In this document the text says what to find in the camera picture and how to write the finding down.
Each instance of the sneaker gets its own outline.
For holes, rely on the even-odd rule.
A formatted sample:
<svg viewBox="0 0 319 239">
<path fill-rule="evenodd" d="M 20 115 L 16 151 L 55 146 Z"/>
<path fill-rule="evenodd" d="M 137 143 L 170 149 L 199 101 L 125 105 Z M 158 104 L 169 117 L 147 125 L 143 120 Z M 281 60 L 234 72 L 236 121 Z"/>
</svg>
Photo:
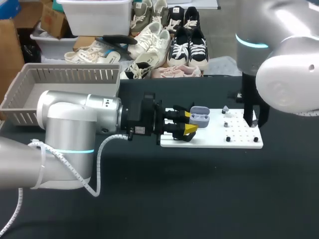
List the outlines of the sneaker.
<svg viewBox="0 0 319 239">
<path fill-rule="evenodd" d="M 143 79 L 159 62 L 156 52 L 148 52 L 139 56 L 120 75 L 120 79 Z"/>
<path fill-rule="evenodd" d="M 83 50 L 83 51 L 87 51 L 87 52 L 97 51 L 97 52 L 100 52 L 100 53 L 105 53 L 106 51 L 108 51 L 108 50 L 110 50 L 112 48 L 107 46 L 107 45 L 105 45 L 105 44 L 103 44 L 103 43 L 101 43 L 101 42 L 93 41 L 91 45 L 80 47 L 79 49 Z"/>
<path fill-rule="evenodd" d="M 147 25 L 138 36 L 134 39 L 138 41 L 136 45 L 129 45 L 128 51 L 131 53 L 130 56 L 135 60 L 141 54 L 147 52 L 149 47 L 153 43 L 153 35 L 159 35 L 161 32 L 161 24 L 157 21 Z"/>
<path fill-rule="evenodd" d="M 189 7 L 185 13 L 184 27 L 189 31 L 193 31 L 195 28 L 200 28 L 199 12 L 194 6 Z"/>
<path fill-rule="evenodd" d="M 166 56 L 170 46 L 170 35 L 167 30 L 163 30 L 159 36 L 154 35 L 153 44 L 147 52 L 156 52 L 159 55 L 159 62 L 155 68 L 162 66 L 166 61 Z"/>
<path fill-rule="evenodd" d="M 198 66 L 201 71 L 208 65 L 208 48 L 204 34 L 199 28 L 196 28 L 189 40 L 189 63 L 191 67 Z"/>
<path fill-rule="evenodd" d="M 79 49 L 77 52 L 65 53 L 64 59 L 66 63 L 108 63 L 102 53 L 97 51 L 88 52 L 82 49 Z"/>
<path fill-rule="evenodd" d="M 152 70 L 152 78 L 178 77 L 201 77 L 201 71 L 198 66 L 188 67 L 184 65 Z"/>
<path fill-rule="evenodd" d="M 188 34 L 184 27 L 180 27 L 171 41 L 167 56 L 168 66 L 187 65 L 188 62 Z"/>
<path fill-rule="evenodd" d="M 169 31 L 172 38 L 177 29 L 184 24 L 184 11 L 180 6 L 171 7 L 168 10 L 167 27 L 165 29 Z"/>
<path fill-rule="evenodd" d="M 158 21 L 162 27 L 167 26 L 168 5 L 166 0 L 158 0 L 152 10 L 151 22 Z"/>
<path fill-rule="evenodd" d="M 152 0 L 142 0 L 133 4 L 134 16 L 130 25 L 132 36 L 137 36 L 150 23 L 152 8 Z"/>
</svg>

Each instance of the white spiral cable wrap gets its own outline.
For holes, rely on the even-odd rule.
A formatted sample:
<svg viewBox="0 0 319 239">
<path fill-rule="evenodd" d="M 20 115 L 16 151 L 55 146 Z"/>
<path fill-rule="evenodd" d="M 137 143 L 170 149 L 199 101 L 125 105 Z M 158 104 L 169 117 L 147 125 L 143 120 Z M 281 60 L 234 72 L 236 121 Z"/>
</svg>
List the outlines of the white spiral cable wrap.
<svg viewBox="0 0 319 239">
<path fill-rule="evenodd" d="M 98 150 L 98 155 L 97 155 L 97 160 L 96 160 L 96 178 L 97 178 L 97 187 L 96 187 L 96 192 L 89 186 L 88 183 L 86 183 L 84 181 L 84 179 L 82 178 L 82 176 L 73 168 L 73 166 L 64 158 L 62 153 L 59 153 L 58 151 L 56 151 L 54 148 L 52 148 L 51 146 L 40 142 L 40 141 L 35 141 L 30 143 L 28 146 L 30 147 L 41 147 L 41 148 L 45 148 L 46 150 L 48 150 L 49 152 L 51 152 L 55 157 L 57 157 L 69 170 L 70 172 L 82 183 L 82 185 L 94 196 L 94 197 L 98 197 L 100 195 L 100 191 L 101 191 L 101 155 L 102 155 L 102 151 L 103 148 L 105 146 L 105 144 L 107 144 L 108 142 L 110 142 L 112 139 L 124 139 L 124 140 L 128 140 L 128 137 L 126 135 L 123 134 L 115 134 L 112 135 L 108 138 L 106 138 L 100 145 L 99 150 Z M 9 227 L 12 225 L 12 223 L 14 222 L 15 218 L 17 217 L 20 209 L 21 209 L 21 205 L 22 205 L 22 200 L 23 200 L 23 189 L 19 188 L 19 196 L 18 196 L 18 203 L 16 206 L 16 209 L 12 215 L 12 217 L 10 218 L 9 222 L 6 224 L 6 226 L 1 230 L 0 232 L 0 237 L 9 229 Z"/>
<path fill-rule="evenodd" d="M 3 236 L 3 234 L 9 229 L 9 227 L 12 225 L 12 223 L 14 222 L 15 218 L 18 216 L 19 211 L 21 209 L 22 206 L 22 200 L 23 200 L 23 189 L 19 188 L 19 196 L 18 196 L 18 203 L 16 205 L 15 211 L 12 215 L 12 217 L 10 218 L 10 220 L 8 221 L 8 223 L 5 225 L 5 227 L 1 230 L 0 232 L 0 237 Z"/>
</svg>

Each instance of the white pegboard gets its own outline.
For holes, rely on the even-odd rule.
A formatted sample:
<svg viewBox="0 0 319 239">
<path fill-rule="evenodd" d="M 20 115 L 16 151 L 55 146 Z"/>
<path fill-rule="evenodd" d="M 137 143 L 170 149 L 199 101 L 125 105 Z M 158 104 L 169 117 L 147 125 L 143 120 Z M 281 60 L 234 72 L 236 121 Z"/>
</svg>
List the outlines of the white pegboard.
<svg viewBox="0 0 319 239">
<path fill-rule="evenodd" d="M 165 133 L 160 138 L 162 147 L 180 148 L 251 148 L 261 149 L 263 141 L 258 127 L 249 127 L 243 118 L 244 110 L 230 109 L 226 114 L 222 114 L 222 109 L 210 109 L 210 121 L 206 128 L 199 128 L 191 142 L 174 140 L 171 133 Z"/>
</svg>

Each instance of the shoelace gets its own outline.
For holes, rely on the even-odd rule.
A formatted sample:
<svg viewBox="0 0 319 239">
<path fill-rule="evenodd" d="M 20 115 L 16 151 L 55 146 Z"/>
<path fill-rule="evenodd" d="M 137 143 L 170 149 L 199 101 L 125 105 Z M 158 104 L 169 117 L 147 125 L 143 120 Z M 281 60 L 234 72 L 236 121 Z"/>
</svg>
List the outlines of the shoelace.
<svg viewBox="0 0 319 239">
<path fill-rule="evenodd" d="M 159 52 L 159 50 L 161 49 L 162 41 L 163 39 L 160 39 L 159 36 L 153 34 L 153 43 L 148 49 L 148 52 L 151 52 L 151 51 Z"/>
<path fill-rule="evenodd" d="M 143 21 L 143 19 L 145 18 L 145 15 L 142 15 L 142 16 L 136 16 L 136 15 L 134 15 L 134 17 L 133 17 L 133 20 L 131 21 L 131 28 L 134 28 L 134 27 L 136 27 L 136 23 L 138 22 L 138 21 Z"/>
<path fill-rule="evenodd" d="M 177 66 L 173 66 L 173 67 L 168 67 L 168 68 L 164 68 L 164 67 L 160 67 L 158 68 L 158 71 L 162 74 L 165 73 L 174 73 L 174 71 L 176 70 Z"/>
<path fill-rule="evenodd" d="M 176 31 L 176 30 L 174 29 L 174 27 L 177 26 L 177 25 L 179 25 L 180 22 L 181 22 L 181 20 L 175 21 L 175 20 L 173 20 L 173 19 L 170 19 L 170 20 L 169 20 L 169 24 L 168 24 L 168 26 L 165 27 L 165 29 L 168 30 L 168 31 L 170 31 L 170 30 L 171 30 L 171 31 Z"/>
<path fill-rule="evenodd" d="M 196 44 L 193 44 L 193 42 L 190 42 L 189 48 L 190 48 L 190 53 L 192 55 L 206 54 L 206 42 L 203 38 L 202 38 L 202 41 L 203 41 L 203 44 L 200 44 L 200 45 L 196 45 Z"/>
<path fill-rule="evenodd" d="M 143 77 L 143 74 L 145 72 L 148 72 L 151 69 L 152 69 L 152 66 L 146 67 L 144 69 L 140 69 L 135 62 L 133 62 L 132 65 L 128 68 L 128 70 L 134 74 L 133 79 L 141 79 Z"/>
<path fill-rule="evenodd" d="M 144 48 L 147 51 L 152 45 L 155 34 L 151 32 L 150 29 L 147 29 L 145 33 L 138 40 L 138 45 Z"/>
<path fill-rule="evenodd" d="M 176 58 L 180 57 L 184 53 L 188 57 L 188 43 L 182 45 L 174 44 L 173 55 L 176 55 Z"/>
<path fill-rule="evenodd" d="M 152 16 L 152 22 L 154 21 L 158 21 L 159 23 L 161 23 L 161 16 Z"/>
<path fill-rule="evenodd" d="M 82 55 L 83 58 L 88 59 L 89 61 L 92 61 L 94 63 L 98 61 L 99 57 L 103 57 L 103 54 L 97 51 L 80 52 L 80 55 Z"/>
<path fill-rule="evenodd" d="M 191 29 L 191 26 L 197 26 L 197 20 L 188 20 L 187 23 L 184 25 L 184 27 L 187 29 Z"/>
</svg>

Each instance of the robotic arm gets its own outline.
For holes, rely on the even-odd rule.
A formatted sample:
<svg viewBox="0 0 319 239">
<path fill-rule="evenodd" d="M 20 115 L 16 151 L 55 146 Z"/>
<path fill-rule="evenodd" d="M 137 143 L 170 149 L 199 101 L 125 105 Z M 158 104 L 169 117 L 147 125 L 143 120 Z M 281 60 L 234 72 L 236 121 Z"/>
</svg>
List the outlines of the robotic arm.
<svg viewBox="0 0 319 239">
<path fill-rule="evenodd" d="M 186 109 L 174 108 L 177 111 L 166 111 L 150 93 L 144 95 L 142 102 L 124 107 L 119 98 L 46 91 L 38 101 L 37 120 L 46 130 L 45 144 L 64 159 L 44 148 L 39 150 L 0 137 L 0 188 L 83 187 L 82 179 L 74 172 L 85 184 L 90 181 L 96 134 L 122 131 L 127 135 L 122 138 L 128 140 L 133 140 L 134 135 L 156 134 L 159 144 L 160 136 L 170 132 L 176 139 L 190 141 L 198 126 L 189 124 L 190 113 Z M 166 124 L 165 119 L 174 123 Z"/>
<path fill-rule="evenodd" d="M 291 114 L 316 116 L 319 57 L 319 4 L 316 0 L 239 0 L 237 62 L 243 71 L 237 101 L 252 125 L 260 106 L 259 127 L 269 106 Z"/>
</svg>

